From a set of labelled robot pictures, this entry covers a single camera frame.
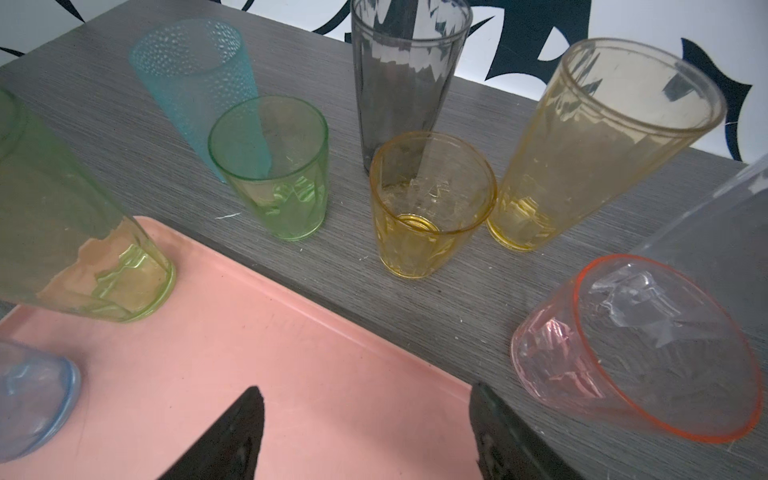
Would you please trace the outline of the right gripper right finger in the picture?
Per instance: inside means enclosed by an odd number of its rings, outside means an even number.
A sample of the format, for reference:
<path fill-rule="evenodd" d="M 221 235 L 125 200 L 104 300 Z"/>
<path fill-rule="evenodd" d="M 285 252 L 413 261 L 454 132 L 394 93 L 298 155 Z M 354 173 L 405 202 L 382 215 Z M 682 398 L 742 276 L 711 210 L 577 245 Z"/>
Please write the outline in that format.
<path fill-rule="evenodd" d="M 469 418 L 483 478 L 582 477 L 484 382 L 471 388 Z"/>

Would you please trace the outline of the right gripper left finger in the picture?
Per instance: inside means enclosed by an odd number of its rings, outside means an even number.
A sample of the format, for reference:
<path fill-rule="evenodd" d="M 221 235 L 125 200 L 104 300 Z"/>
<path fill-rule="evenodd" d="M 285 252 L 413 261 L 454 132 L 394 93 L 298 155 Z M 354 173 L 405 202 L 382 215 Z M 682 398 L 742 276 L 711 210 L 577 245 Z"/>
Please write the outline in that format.
<path fill-rule="evenodd" d="M 264 425 L 264 399 L 251 386 L 160 479 L 254 479 Z"/>

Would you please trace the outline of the pink plastic tray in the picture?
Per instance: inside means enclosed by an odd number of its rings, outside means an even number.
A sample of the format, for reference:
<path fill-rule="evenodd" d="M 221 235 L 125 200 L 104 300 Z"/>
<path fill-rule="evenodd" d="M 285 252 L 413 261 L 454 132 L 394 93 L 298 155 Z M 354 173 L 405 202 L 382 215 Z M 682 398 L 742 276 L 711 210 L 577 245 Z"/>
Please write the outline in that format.
<path fill-rule="evenodd" d="M 145 217 L 177 269 L 151 316 L 117 324 L 19 306 L 1 334 L 81 370 L 70 419 L 5 479 L 156 479 L 249 387 L 259 479 L 476 479 L 469 386 Z"/>

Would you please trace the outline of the tall blue glass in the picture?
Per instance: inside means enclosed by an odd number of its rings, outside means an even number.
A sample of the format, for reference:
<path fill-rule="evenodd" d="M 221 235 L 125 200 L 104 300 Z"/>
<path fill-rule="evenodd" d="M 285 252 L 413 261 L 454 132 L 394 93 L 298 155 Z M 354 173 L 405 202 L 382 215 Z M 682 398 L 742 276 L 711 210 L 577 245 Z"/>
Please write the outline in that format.
<path fill-rule="evenodd" d="M 29 455 L 66 423 L 81 391 L 81 373 L 66 357 L 1 341 L 1 461 Z"/>

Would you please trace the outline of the tall yellow-green glass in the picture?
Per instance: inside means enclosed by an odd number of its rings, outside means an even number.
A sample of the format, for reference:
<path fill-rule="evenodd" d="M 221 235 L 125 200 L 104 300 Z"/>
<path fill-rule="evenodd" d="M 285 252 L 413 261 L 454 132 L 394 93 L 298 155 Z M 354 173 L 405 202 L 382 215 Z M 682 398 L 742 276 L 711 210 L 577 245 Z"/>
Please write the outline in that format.
<path fill-rule="evenodd" d="M 30 108 L 1 92 L 1 298 L 126 323 L 170 296 L 176 268 Z"/>

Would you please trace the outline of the tall dark grey glass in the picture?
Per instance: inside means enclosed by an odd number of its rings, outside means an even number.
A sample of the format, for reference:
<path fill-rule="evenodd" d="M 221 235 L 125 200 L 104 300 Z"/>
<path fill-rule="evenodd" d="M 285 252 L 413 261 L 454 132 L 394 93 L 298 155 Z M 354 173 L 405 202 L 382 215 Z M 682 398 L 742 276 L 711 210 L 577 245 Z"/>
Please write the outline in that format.
<path fill-rule="evenodd" d="M 363 165 L 411 131 L 433 129 L 472 26 L 467 1 L 349 3 Z"/>

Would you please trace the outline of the short pink glass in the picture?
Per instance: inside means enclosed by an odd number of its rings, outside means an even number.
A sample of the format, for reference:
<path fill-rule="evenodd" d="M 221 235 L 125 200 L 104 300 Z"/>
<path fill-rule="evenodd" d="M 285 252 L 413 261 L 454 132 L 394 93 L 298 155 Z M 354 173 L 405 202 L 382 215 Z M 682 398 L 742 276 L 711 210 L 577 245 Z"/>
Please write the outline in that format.
<path fill-rule="evenodd" d="M 515 330 L 523 387 L 558 411 L 704 443 L 758 423 L 763 385 L 741 328 L 708 292 L 654 260 L 593 260 Z"/>

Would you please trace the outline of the short yellow glass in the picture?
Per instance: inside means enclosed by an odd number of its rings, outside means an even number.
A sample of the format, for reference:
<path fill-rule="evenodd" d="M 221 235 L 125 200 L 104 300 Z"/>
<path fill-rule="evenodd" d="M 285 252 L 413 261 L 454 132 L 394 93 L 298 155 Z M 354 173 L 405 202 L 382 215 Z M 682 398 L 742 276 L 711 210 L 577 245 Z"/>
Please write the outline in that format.
<path fill-rule="evenodd" d="M 369 182 L 379 257 L 406 279 L 445 265 L 489 217 L 498 192 L 494 172 L 476 148 L 432 131 L 384 143 Z"/>

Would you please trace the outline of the tall clear glass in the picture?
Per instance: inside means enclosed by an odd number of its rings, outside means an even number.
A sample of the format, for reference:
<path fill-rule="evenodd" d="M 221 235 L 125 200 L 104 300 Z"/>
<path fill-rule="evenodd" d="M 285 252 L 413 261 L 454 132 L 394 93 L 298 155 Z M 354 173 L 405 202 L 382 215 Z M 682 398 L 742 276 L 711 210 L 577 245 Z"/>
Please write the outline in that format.
<path fill-rule="evenodd" d="M 767 336 L 767 157 L 631 250 L 681 272 L 745 327 Z"/>

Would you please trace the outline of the short green glass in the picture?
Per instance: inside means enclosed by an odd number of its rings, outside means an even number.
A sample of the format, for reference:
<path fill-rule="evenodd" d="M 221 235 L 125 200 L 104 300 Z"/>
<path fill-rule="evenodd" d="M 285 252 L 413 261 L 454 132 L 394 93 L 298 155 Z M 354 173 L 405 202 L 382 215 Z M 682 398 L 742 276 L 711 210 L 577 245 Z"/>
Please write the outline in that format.
<path fill-rule="evenodd" d="M 215 122 L 208 151 L 270 234 L 298 241 L 323 224 L 329 195 L 329 128 L 309 102 L 280 95 L 243 101 Z"/>

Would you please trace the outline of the tall amber glass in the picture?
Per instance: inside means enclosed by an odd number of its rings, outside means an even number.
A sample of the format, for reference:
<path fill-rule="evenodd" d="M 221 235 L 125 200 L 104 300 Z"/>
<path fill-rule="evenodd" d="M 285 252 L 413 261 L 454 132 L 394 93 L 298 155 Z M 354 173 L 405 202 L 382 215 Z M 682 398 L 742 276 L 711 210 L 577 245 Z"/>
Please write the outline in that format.
<path fill-rule="evenodd" d="M 590 38 L 561 57 L 487 219 L 532 251 L 625 193 L 724 119 L 716 83 L 643 43 Z"/>

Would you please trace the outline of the teal dotted glass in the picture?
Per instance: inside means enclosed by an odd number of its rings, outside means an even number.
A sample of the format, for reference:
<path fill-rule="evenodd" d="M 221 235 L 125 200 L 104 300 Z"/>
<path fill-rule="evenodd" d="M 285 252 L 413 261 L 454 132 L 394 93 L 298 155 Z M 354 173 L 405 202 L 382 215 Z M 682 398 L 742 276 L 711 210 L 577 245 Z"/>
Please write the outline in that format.
<path fill-rule="evenodd" d="M 241 33 L 209 18 L 154 29 L 130 50 L 129 62 L 167 118 L 213 174 L 208 137 L 233 106 L 258 96 Z"/>

